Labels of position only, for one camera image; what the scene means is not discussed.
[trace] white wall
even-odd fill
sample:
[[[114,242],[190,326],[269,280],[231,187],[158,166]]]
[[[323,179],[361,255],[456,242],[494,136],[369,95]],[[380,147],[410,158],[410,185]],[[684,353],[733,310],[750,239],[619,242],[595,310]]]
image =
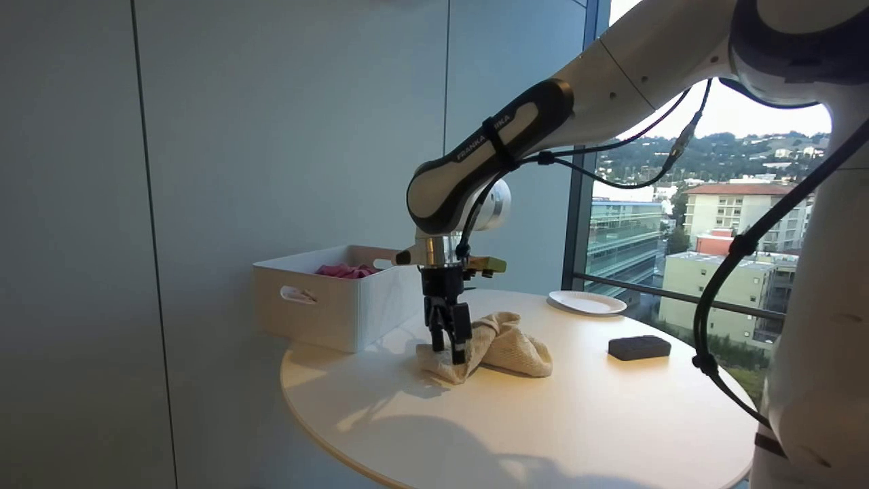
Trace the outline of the white wall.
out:
[[[0,486],[171,486],[128,3],[0,3]]]
[[[171,448],[179,486],[369,486],[288,418],[250,264],[410,245],[413,168],[576,54],[581,8],[138,0],[136,16],[147,141],[130,3],[0,8],[0,486],[171,486]],[[473,245],[511,261],[494,285],[557,288],[568,174],[511,182],[508,228]]]
[[[405,182],[440,152],[445,3],[141,3],[182,486],[348,486],[280,397],[250,264],[410,245]]]

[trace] robotic arm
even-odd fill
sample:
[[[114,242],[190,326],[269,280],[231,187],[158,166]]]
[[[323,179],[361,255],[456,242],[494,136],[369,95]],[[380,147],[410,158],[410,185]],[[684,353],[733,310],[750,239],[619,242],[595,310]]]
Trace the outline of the robotic arm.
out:
[[[834,117],[831,152],[853,147],[869,120],[869,0],[644,0],[454,152],[424,163],[407,185],[407,212],[418,225],[410,255],[424,272],[435,350],[448,331],[454,361],[464,361],[470,326],[456,302],[464,255],[454,234],[486,185],[538,149],[614,139],[711,76],[769,103],[820,101]],[[771,435],[788,459],[758,454],[758,486],[869,481],[866,187],[869,149],[858,141],[815,198],[769,380]]]

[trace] green foliage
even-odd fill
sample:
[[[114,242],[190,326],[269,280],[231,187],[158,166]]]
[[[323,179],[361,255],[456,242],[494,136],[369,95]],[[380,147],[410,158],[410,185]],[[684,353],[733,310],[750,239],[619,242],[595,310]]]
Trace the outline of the green foliage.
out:
[[[684,225],[676,225],[668,236],[665,255],[684,253],[684,250],[690,250],[690,236],[687,236]]]

